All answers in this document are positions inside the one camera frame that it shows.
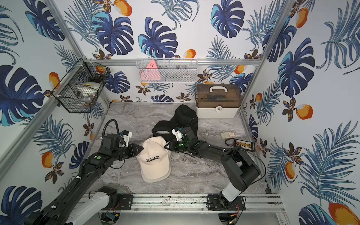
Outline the black cap with white label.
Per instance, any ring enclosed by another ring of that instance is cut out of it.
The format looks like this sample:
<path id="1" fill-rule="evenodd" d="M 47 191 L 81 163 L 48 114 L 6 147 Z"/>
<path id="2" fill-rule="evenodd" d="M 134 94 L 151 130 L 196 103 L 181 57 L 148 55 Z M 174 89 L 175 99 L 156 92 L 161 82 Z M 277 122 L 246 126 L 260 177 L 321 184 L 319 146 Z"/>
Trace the black cap with white label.
<path id="1" fill-rule="evenodd" d="M 162 137 L 166 142 L 176 139 L 173 130 L 179 127 L 179 124 L 174 121 L 159 121 L 151 130 L 154 137 Z"/>

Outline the black board with connectors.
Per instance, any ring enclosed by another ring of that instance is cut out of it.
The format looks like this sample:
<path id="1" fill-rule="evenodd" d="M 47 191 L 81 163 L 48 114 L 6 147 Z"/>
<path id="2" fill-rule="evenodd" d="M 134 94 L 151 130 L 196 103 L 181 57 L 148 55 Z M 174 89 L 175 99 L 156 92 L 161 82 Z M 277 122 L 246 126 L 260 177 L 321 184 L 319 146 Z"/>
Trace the black board with connectors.
<path id="1" fill-rule="evenodd" d="M 228 138 L 225 140 L 225 144 L 229 147 L 239 147 L 240 149 L 247 152 L 255 152 L 255 144 L 253 142 L 244 141 L 237 138 Z"/>

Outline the brown lid storage box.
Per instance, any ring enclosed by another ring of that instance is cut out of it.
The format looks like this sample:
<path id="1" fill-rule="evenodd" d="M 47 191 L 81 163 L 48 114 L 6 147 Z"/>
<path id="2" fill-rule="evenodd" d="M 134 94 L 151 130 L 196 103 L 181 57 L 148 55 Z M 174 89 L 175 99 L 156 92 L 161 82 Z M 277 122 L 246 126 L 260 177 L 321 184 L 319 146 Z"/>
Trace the brown lid storage box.
<path id="1" fill-rule="evenodd" d="M 199 84 L 196 114 L 199 119 L 226 119 L 237 114 L 242 94 L 235 84 Z"/>

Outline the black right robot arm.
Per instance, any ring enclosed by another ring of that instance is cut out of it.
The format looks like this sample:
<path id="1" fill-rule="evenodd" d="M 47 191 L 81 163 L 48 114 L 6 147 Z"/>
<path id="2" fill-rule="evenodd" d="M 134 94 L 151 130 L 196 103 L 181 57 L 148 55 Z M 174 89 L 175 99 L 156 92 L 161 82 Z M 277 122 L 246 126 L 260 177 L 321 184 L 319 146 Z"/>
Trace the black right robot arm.
<path id="1" fill-rule="evenodd" d="M 229 184 L 220 192 L 220 197 L 227 202 L 234 201 L 261 174 L 260 168 L 245 150 L 222 148 L 200 141 L 189 127 L 172 132 L 175 138 L 165 145 L 165 149 L 222 164 Z"/>

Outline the cream Colorado cap back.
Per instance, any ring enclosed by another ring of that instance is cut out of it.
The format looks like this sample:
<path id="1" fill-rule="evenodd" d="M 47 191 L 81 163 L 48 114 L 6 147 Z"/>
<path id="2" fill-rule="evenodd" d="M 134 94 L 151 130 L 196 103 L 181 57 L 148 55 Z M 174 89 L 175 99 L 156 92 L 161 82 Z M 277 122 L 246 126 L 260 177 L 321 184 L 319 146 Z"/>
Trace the cream Colorado cap back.
<path id="1" fill-rule="evenodd" d="M 171 152 L 165 149 L 163 137 L 151 137 L 142 144 L 143 150 L 137 155 L 142 178 L 147 183 L 155 183 L 166 179 L 171 173 Z"/>

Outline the black cap right rear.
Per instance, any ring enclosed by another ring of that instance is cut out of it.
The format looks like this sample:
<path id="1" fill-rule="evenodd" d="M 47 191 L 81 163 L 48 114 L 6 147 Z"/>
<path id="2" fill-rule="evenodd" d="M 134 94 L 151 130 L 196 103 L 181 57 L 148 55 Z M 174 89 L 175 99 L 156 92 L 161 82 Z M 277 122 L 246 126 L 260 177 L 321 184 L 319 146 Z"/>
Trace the black cap right rear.
<path id="1" fill-rule="evenodd" d="M 197 135 L 198 116 L 196 112 L 187 105 L 180 105 L 177 107 L 170 122 L 177 123 L 180 128 L 190 127 L 194 134 Z"/>

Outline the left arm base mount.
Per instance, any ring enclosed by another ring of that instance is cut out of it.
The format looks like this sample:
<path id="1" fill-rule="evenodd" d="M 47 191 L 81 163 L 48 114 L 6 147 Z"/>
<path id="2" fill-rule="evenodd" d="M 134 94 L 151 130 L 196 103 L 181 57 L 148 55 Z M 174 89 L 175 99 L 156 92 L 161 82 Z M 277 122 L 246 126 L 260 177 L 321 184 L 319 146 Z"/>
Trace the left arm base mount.
<path id="1" fill-rule="evenodd" d="M 134 196 L 132 194 L 120 194 L 111 187 L 100 188 L 80 206 L 70 213 L 66 225 L 84 225 L 100 211 L 116 212 L 131 210 Z"/>

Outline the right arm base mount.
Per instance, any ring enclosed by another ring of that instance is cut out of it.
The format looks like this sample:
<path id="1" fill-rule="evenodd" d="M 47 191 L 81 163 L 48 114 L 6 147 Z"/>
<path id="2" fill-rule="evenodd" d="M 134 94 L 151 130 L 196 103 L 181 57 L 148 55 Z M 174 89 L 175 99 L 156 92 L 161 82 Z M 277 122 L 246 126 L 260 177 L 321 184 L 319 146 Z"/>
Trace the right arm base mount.
<path id="1" fill-rule="evenodd" d="M 206 208 L 209 211 L 242 211 L 246 209 L 243 196 L 237 196 L 233 201 L 228 201 L 221 193 L 208 194 Z"/>

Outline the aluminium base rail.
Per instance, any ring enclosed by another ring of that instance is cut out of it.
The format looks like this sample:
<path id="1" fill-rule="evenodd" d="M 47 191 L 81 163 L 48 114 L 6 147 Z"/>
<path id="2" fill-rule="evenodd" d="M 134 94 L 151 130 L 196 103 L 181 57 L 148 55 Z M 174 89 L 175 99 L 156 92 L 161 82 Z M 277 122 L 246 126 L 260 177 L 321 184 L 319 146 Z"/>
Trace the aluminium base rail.
<path id="1" fill-rule="evenodd" d="M 217 194 L 118 194 L 117 201 L 107 206 L 108 197 L 104 193 L 84 195 L 75 208 L 91 213 L 129 212 L 129 213 L 284 213 L 285 207 L 276 194 L 240 194 L 229 206 L 222 206 Z"/>

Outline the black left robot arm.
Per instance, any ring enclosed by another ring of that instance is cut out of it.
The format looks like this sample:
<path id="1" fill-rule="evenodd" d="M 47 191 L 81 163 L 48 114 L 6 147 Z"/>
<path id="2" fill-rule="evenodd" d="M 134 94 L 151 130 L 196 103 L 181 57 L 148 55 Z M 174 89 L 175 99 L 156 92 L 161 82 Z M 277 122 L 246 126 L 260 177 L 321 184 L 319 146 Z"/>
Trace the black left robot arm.
<path id="1" fill-rule="evenodd" d="M 130 143 L 122 146 L 124 139 L 118 134 L 108 134 L 99 150 L 90 155 L 80 166 L 78 175 L 43 210 L 31 213 L 24 221 L 26 225 L 64 225 L 77 203 L 90 186 L 100 178 L 114 161 L 135 157 L 143 147 Z"/>

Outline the pink triangle card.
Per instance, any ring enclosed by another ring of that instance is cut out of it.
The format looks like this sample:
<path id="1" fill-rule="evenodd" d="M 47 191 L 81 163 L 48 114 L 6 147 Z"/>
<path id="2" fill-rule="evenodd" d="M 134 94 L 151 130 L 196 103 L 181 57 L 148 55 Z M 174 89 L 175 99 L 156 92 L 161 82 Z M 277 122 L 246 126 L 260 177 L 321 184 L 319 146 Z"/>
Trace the pink triangle card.
<path id="1" fill-rule="evenodd" d="M 146 69 L 140 70 L 140 80 L 142 82 L 155 82 L 161 80 L 161 75 L 155 60 L 151 60 Z"/>

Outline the clear wall shelf basket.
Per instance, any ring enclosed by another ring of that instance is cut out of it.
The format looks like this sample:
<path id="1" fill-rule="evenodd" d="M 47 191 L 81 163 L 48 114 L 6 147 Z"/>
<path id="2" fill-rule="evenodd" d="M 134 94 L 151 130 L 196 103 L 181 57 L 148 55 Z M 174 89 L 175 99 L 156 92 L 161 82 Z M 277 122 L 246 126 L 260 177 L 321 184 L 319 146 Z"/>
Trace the clear wall shelf basket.
<path id="1" fill-rule="evenodd" d="M 161 75 L 161 80 L 155 81 L 155 83 L 190 83 L 197 81 L 197 59 L 137 59 L 136 68 L 139 74 L 140 70 L 146 69 L 151 60 L 156 61 Z"/>

